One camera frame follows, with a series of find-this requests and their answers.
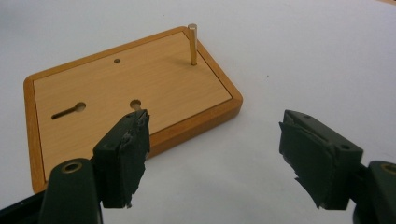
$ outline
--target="small hole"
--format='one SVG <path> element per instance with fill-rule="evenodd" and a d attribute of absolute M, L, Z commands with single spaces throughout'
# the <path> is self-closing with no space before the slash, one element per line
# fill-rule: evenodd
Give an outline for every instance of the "small hole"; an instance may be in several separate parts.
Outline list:
<path fill-rule="evenodd" d="M 83 111 L 85 109 L 85 107 L 87 107 L 87 105 L 85 103 L 80 102 L 80 103 L 75 105 L 75 111 L 76 112 L 81 112 L 81 111 Z"/>
<path fill-rule="evenodd" d="M 139 100 L 132 100 L 131 103 L 129 103 L 129 106 L 134 110 L 140 110 L 141 105 L 142 102 L 140 102 Z"/>
<path fill-rule="evenodd" d="M 343 149 L 350 149 L 350 146 L 347 146 L 347 145 L 341 145 L 341 148 L 343 148 Z"/>
<path fill-rule="evenodd" d="M 74 173 L 75 171 L 81 169 L 81 167 L 82 167 L 81 162 L 73 161 L 73 162 L 66 164 L 64 167 L 62 167 L 62 172 L 64 174 L 71 174 L 71 173 Z"/>
<path fill-rule="evenodd" d="M 395 164 L 381 164 L 382 169 L 384 169 L 385 171 L 396 175 L 396 165 Z"/>

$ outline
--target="peg hole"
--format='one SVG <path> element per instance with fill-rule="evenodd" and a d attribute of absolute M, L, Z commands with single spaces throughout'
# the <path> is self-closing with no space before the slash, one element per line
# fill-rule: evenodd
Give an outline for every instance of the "peg hole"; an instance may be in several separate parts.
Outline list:
<path fill-rule="evenodd" d="M 387 172 L 389 172 L 389 173 L 391 173 L 391 174 L 393 174 L 393 175 L 396 175 L 396 165 L 395 165 L 395 164 L 386 164 L 386 163 L 383 163 L 383 164 L 381 164 L 381 167 L 382 167 L 382 169 L 384 169 L 385 171 L 387 171 Z"/>
<path fill-rule="evenodd" d="M 68 108 L 64 111 L 61 111 L 59 113 L 56 113 L 54 115 L 51 116 L 52 119 L 58 119 L 60 117 L 63 117 L 65 115 L 71 114 L 73 112 L 81 112 L 85 109 L 85 107 L 87 107 L 87 105 L 83 102 L 77 103 L 75 106 Z"/>
<path fill-rule="evenodd" d="M 64 167 L 62 167 L 62 173 L 64 174 L 71 174 L 75 171 L 81 169 L 82 163 L 79 161 L 72 161 L 67 163 Z"/>

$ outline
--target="light wood surface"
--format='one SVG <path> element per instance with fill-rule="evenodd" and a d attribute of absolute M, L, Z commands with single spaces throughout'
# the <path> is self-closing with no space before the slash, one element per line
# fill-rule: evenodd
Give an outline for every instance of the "light wood surface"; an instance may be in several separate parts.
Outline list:
<path fill-rule="evenodd" d="M 192 66 L 178 27 L 26 78 L 34 191 L 59 163 L 90 158 L 132 100 L 150 113 L 150 157 L 236 116 L 242 96 L 199 41 L 198 52 Z M 53 119 L 77 103 L 86 107 Z"/>

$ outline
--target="keyhole slot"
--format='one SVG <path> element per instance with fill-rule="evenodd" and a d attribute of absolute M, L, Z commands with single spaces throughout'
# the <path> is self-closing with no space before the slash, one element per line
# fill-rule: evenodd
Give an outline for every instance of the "keyhole slot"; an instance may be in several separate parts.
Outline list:
<path fill-rule="evenodd" d="M 81 112 L 87 107 L 87 105 L 83 102 L 77 103 L 74 107 L 61 111 L 57 114 L 52 115 L 52 119 L 58 119 L 65 115 L 71 114 L 73 112 Z"/>

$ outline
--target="hole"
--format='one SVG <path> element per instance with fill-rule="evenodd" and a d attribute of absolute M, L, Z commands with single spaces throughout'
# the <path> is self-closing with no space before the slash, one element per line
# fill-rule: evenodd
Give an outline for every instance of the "hole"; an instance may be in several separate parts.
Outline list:
<path fill-rule="evenodd" d="M 87 105 L 85 103 L 80 102 L 80 103 L 75 105 L 75 111 L 76 112 L 81 112 L 81 111 L 83 111 L 85 109 L 85 107 L 87 107 Z"/>
<path fill-rule="evenodd" d="M 66 109 L 64 111 L 61 111 L 61 112 L 59 112 L 57 114 L 52 115 L 51 118 L 52 119 L 58 119 L 58 118 L 63 117 L 65 115 L 71 114 L 73 112 L 81 112 L 81 111 L 83 111 L 85 109 L 85 107 L 87 107 L 87 105 L 85 103 L 80 102 L 80 103 L 77 103 L 74 107 L 71 107 L 69 109 Z"/>
<path fill-rule="evenodd" d="M 350 146 L 347 146 L 347 145 L 341 145 L 341 148 L 343 148 L 343 149 L 350 149 Z"/>
<path fill-rule="evenodd" d="M 75 171 L 81 169 L 82 163 L 79 161 L 72 161 L 67 163 L 64 167 L 62 167 L 62 173 L 64 174 L 71 174 Z"/>
<path fill-rule="evenodd" d="M 140 110 L 141 105 L 142 102 L 140 102 L 139 100 L 132 100 L 131 103 L 129 103 L 129 106 L 134 110 Z"/>
<path fill-rule="evenodd" d="M 396 175 L 396 165 L 384 163 L 384 164 L 381 164 L 381 167 L 385 171 L 387 171 L 387 172 L 389 172 L 389 173 L 391 173 L 393 175 Z"/>

